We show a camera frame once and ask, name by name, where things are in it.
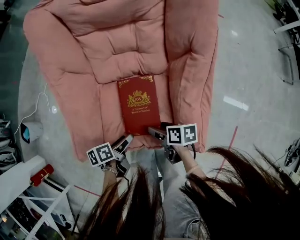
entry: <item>gray pants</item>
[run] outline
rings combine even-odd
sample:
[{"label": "gray pants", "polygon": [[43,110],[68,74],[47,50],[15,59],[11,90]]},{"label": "gray pants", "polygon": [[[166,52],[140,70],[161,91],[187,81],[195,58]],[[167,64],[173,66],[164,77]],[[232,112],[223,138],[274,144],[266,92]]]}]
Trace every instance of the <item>gray pants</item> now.
[{"label": "gray pants", "polygon": [[131,152],[131,158],[148,172],[150,186],[159,188],[158,169],[161,172],[165,237],[197,239],[199,230],[203,233],[201,217],[195,204],[179,190],[186,182],[185,175],[180,175],[165,158],[163,149],[134,151]]}]

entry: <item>sofa cushion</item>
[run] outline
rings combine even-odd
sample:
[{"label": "sofa cushion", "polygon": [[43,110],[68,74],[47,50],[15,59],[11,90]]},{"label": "sofa cushion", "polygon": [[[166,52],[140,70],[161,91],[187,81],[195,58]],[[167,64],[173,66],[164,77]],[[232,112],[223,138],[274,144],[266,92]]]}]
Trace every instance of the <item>sofa cushion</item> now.
[{"label": "sofa cushion", "polygon": [[[197,123],[203,151],[218,0],[42,0],[24,31],[69,127],[76,156],[125,133],[116,81],[154,74],[161,121]],[[137,136],[130,149],[159,148]]]}]

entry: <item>red book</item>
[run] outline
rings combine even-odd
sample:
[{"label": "red book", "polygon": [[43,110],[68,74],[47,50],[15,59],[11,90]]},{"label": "red book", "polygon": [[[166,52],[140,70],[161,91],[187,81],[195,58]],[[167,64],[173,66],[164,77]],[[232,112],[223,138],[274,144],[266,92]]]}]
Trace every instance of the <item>red book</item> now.
[{"label": "red book", "polygon": [[118,90],[128,134],[148,135],[148,127],[160,127],[158,98],[153,75],[119,80]]}]

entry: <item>hair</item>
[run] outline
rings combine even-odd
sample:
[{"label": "hair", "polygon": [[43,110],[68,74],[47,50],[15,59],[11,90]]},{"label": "hair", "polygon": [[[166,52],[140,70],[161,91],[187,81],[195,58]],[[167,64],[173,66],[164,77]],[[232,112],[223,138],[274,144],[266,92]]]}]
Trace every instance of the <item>hair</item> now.
[{"label": "hair", "polygon": [[[223,156],[231,165],[221,171],[222,179],[191,174],[181,188],[197,206],[201,224],[211,240],[292,239],[299,234],[298,187],[256,150],[275,174],[235,149],[214,147],[208,152]],[[150,194],[146,172],[139,168],[136,180],[131,180],[128,190],[112,202],[119,184],[106,189],[100,197],[81,238],[163,239],[165,225],[160,192],[155,188]],[[123,220],[126,206],[128,211]]]}]

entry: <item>gold emblem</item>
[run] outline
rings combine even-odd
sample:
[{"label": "gold emblem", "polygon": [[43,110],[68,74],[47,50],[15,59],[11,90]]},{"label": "gold emblem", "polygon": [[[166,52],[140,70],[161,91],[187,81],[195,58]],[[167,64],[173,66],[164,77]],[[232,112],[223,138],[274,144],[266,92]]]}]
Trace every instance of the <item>gold emblem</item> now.
[{"label": "gold emblem", "polygon": [[142,94],[142,91],[134,91],[133,96],[128,95],[128,107],[139,107],[139,106],[145,106],[149,105],[150,102],[150,96],[147,96],[147,92],[144,92]]},{"label": "gold emblem", "polygon": [[119,81],[119,88],[121,88],[122,85],[124,85],[124,84],[126,84],[126,83],[128,83],[128,82],[129,82],[129,80]]},{"label": "gold emblem", "polygon": [[140,79],[149,80],[150,82],[153,82],[152,75],[140,77]]}]

